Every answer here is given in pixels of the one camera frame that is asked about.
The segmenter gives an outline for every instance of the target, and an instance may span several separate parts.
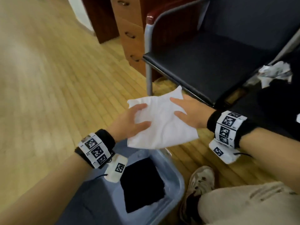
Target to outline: white towel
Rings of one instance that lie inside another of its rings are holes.
[[[136,104],[146,103],[148,107],[138,111],[135,123],[152,121],[151,126],[131,137],[127,146],[132,148],[160,149],[183,144],[198,138],[197,130],[175,116],[174,111],[184,109],[170,101],[170,98],[183,99],[182,88],[162,96],[149,96],[135,100],[128,100],[129,108]]]

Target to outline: wall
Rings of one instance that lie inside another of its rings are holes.
[[[82,23],[84,26],[86,26],[89,30],[94,31],[82,1],[81,0],[69,0],[69,3],[75,13],[77,20],[80,23]]]

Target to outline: forearm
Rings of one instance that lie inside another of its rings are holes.
[[[92,167],[73,154],[0,214],[0,225],[54,224]]]
[[[240,147],[278,180],[300,193],[300,142],[256,128],[241,138]]]

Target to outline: trash bin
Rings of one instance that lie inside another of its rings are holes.
[[[128,158],[127,166],[150,157],[165,184],[165,197],[151,205],[127,213],[120,182],[112,183],[103,177],[107,165],[93,170],[70,201],[57,225],[156,225],[181,200],[185,183],[182,175],[160,150],[127,147],[127,141],[116,144],[114,151]]]

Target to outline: shoe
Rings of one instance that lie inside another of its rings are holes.
[[[209,166],[198,168],[190,177],[185,198],[179,209],[179,217],[185,224],[197,224],[192,215],[198,215],[198,201],[200,197],[215,188],[214,171]]]

